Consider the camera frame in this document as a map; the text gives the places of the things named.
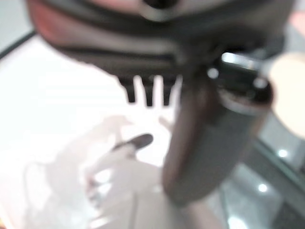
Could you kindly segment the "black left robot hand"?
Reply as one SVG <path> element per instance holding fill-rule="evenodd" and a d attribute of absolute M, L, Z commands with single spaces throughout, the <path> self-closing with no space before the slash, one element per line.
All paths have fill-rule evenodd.
<path fill-rule="evenodd" d="M 52 47 L 115 75 L 134 103 L 134 77 L 153 104 L 182 77 L 180 111 L 162 185 L 177 205 L 197 201 L 231 173 L 268 115 L 274 90 L 260 64 L 284 46 L 293 0 L 28 0 Z"/>

